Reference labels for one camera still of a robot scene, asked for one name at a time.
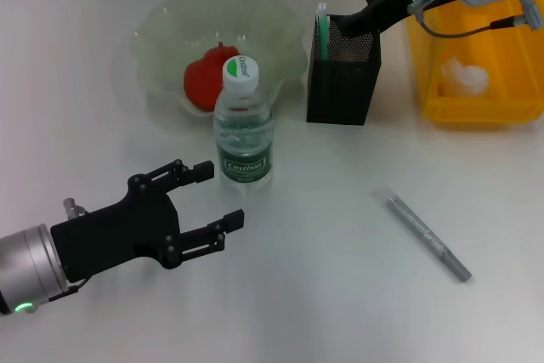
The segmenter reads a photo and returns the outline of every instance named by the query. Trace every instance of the white table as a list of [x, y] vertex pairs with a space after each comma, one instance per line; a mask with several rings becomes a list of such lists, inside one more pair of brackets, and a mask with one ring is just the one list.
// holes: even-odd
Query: white table
[[[118, 201], [129, 176], [178, 157], [217, 165], [210, 121], [166, 124], [142, 105], [128, 39], [160, 1], [0, 0], [0, 235], [63, 221], [67, 196], [91, 211]], [[339, 14], [364, 3], [283, 1], [309, 27], [319, 1]], [[134, 260], [3, 317], [0, 360], [544, 361], [541, 126], [435, 128], [403, 25], [382, 36], [382, 59], [362, 128], [308, 124], [300, 89], [280, 97], [261, 194], [227, 196], [218, 178], [171, 194], [182, 230], [245, 210], [225, 252], [173, 271]], [[384, 185], [473, 279], [458, 283], [372, 198]]]

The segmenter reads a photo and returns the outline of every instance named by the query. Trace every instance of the red apple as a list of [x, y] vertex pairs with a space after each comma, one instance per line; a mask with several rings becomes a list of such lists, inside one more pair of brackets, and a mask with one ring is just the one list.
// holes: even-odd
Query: red apple
[[223, 88], [223, 64], [230, 57], [240, 55], [234, 46], [210, 48], [204, 57], [187, 65], [184, 88], [187, 98], [199, 109], [211, 112], [215, 109]]

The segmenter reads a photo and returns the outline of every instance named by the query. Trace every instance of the green indicator light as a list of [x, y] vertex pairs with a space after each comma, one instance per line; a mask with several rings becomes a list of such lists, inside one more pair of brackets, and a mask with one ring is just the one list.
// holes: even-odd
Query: green indicator light
[[17, 308], [15, 308], [15, 312], [20, 312], [21, 310], [25, 310], [26, 308], [31, 308], [32, 306], [34, 306], [34, 304], [30, 302], [22, 303]]

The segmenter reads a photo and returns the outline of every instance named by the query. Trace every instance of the pen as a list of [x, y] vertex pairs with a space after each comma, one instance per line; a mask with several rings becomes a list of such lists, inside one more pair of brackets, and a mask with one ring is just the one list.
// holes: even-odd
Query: pen
[[419, 219], [398, 196], [390, 197], [388, 207], [419, 238], [461, 282], [472, 276], [451, 250]]

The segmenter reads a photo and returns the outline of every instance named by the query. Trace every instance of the glass bowl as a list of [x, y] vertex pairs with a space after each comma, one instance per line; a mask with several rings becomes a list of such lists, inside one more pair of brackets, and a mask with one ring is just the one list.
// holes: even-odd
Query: glass bowl
[[145, 18], [131, 41], [147, 93], [170, 93], [191, 114], [208, 116], [184, 91], [187, 65], [219, 42], [259, 66], [259, 86], [274, 103], [286, 80], [307, 69], [304, 25], [279, 0], [167, 0]]

